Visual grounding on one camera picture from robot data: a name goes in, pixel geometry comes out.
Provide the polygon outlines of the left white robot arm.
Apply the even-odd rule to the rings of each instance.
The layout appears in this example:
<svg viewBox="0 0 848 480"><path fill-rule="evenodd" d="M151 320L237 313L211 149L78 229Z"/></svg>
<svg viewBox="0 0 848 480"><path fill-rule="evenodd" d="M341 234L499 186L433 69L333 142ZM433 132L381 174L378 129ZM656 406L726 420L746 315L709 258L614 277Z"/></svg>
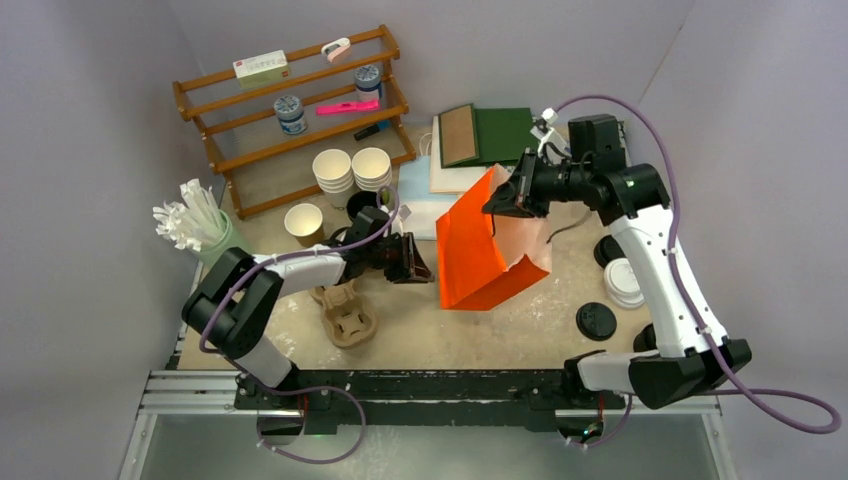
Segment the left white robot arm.
<svg viewBox="0 0 848 480"><path fill-rule="evenodd" d="M276 255L226 250L213 264L181 311L183 322L200 334L206 352L217 353L260 382L259 395L272 408L297 399L296 365L266 336L281 297L347 283L380 270L394 284L431 283L411 233L393 228L396 215L366 206L342 240Z"/></svg>

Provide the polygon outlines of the brown paper cup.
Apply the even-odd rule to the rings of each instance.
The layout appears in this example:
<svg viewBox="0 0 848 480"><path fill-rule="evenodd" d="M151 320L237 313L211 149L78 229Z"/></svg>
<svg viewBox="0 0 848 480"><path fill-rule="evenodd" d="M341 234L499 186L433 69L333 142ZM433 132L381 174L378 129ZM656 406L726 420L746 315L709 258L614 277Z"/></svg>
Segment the brown paper cup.
<svg viewBox="0 0 848 480"><path fill-rule="evenodd" d="M323 212L311 203L291 207L285 215L284 227L303 247L311 247L325 240Z"/></svg>

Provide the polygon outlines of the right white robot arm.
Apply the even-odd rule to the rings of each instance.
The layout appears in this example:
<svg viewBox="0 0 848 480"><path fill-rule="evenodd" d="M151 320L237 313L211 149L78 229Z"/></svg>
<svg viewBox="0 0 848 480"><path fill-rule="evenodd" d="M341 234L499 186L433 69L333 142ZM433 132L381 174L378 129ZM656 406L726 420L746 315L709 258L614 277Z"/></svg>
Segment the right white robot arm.
<svg viewBox="0 0 848 480"><path fill-rule="evenodd" d="M673 226L670 196L650 164L629 166L617 119L584 116L564 139L546 118L531 133L509 179L484 204L486 214L544 218L553 202L578 201L595 212L630 262L650 312L656 346L645 352L602 350L564 363L561 392L576 407L600 391L636 396L659 409L706 393L752 359L744 339L732 339L701 294Z"/></svg>

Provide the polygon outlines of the orange paper bag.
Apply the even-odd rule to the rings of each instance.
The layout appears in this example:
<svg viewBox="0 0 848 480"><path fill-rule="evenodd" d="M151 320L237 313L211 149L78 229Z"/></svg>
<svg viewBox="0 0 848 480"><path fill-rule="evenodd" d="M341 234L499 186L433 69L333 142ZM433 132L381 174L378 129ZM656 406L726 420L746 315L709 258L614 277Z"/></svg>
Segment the orange paper bag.
<svg viewBox="0 0 848 480"><path fill-rule="evenodd" d="M554 228L546 218L485 213L496 188L506 184L502 166L486 173L436 221L440 306L488 311L531 287L553 268Z"/></svg>

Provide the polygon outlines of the pulp cup carrier tray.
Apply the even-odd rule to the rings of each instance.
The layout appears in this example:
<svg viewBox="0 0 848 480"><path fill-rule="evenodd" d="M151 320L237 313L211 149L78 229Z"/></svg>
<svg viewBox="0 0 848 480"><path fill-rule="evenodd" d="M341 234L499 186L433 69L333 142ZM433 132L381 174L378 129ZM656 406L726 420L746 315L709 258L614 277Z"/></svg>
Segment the pulp cup carrier tray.
<svg viewBox="0 0 848 480"><path fill-rule="evenodd" d="M308 291L322 311L321 322L332 345L350 350L371 341L379 319L371 303L355 289L355 281Z"/></svg>

